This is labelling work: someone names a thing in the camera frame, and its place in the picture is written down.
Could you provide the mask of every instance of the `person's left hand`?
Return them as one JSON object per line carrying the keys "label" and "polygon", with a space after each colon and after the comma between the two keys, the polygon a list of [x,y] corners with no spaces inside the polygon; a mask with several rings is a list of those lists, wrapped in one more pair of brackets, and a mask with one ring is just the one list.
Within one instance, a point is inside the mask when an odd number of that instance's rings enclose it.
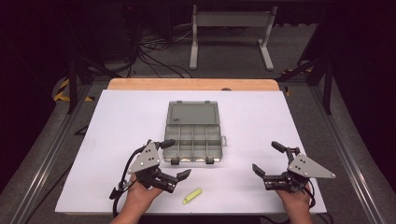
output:
{"label": "person's left hand", "polygon": [[[131,175],[131,181],[134,182],[136,176]],[[125,204],[119,215],[111,223],[130,223],[135,224],[139,218],[149,209],[154,199],[163,192],[162,189],[146,189],[138,181],[128,189],[128,195]]]}

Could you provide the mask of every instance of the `yellow-green object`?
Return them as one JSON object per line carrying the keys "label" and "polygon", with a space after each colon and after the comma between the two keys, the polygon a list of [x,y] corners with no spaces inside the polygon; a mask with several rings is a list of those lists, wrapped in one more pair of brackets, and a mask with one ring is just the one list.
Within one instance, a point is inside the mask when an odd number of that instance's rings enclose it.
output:
{"label": "yellow-green object", "polygon": [[193,191],[191,194],[187,195],[187,197],[183,199],[183,204],[189,203],[192,199],[194,199],[196,196],[200,195],[201,193],[202,193],[201,189],[196,189],[195,191]]}

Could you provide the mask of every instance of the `white metal stand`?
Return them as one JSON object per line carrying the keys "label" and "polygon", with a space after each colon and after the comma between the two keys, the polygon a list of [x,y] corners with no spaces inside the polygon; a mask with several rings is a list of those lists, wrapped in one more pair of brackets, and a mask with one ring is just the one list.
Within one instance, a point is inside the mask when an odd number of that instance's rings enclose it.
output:
{"label": "white metal stand", "polygon": [[268,39],[274,24],[277,7],[272,7],[271,11],[244,12],[244,11],[198,11],[197,6],[192,10],[192,45],[190,57],[190,69],[197,68],[198,59],[198,26],[265,26],[265,35],[259,39],[259,47],[262,52],[267,70],[274,70],[270,55],[267,49]]}

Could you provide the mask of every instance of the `person's right hand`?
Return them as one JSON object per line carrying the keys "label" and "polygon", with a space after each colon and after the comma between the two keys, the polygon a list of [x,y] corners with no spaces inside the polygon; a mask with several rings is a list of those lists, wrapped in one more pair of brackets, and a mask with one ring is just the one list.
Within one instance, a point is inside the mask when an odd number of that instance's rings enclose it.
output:
{"label": "person's right hand", "polygon": [[292,224],[313,223],[309,213],[310,197],[307,193],[301,191],[289,193],[285,190],[276,190],[276,193],[282,200],[283,207]]}

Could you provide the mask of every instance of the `human hand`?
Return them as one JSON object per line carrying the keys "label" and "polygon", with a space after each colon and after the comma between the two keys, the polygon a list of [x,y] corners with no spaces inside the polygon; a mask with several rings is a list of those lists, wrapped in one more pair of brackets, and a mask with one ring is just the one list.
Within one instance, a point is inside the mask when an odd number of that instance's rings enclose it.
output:
{"label": "human hand", "polygon": [[[131,175],[132,182],[136,180],[135,174]],[[146,189],[138,181],[128,189],[125,204],[112,224],[128,223],[137,224],[140,217],[149,209],[154,199],[163,192],[162,189]]]}
{"label": "human hand", "polygon": [[313,223],[311,215],[309,214],[310,197],[307,193],[301,191],[289,193],[285,190],[276,190],[280,197],[292,224],[309,224]]}

